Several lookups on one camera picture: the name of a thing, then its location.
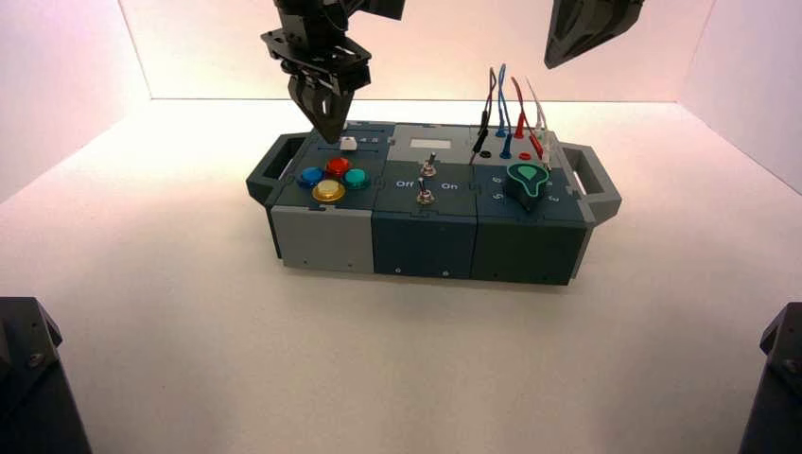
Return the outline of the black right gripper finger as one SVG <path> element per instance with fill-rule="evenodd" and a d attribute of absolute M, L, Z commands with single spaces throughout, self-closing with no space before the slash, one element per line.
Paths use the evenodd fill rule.
<path fill-rule="evenodd" d="M 643 4 L 639 0 L 566 1 L 565 59 L 574 59 L 629 30 Z"/>
<path fill-rule="evenodd" d="M 596 1 L 553 2 L 544 56 L 548 69 L 554 69 L 589 50 L 596 31 L 593 25 L 596 8 Z"/>

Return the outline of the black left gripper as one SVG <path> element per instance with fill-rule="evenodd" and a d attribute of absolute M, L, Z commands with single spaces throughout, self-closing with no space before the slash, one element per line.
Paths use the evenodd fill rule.
<path fill-rule="evenodd" d="M 281 26 L 261 35 L 290 77 L 291 98 L 328 143 L 340 140 L 353 92 L 370 84 L 371 53 L 346 36 L 346 10 L 281 10 Z M 310 85 L 308 76 L 324 85 Z"/>

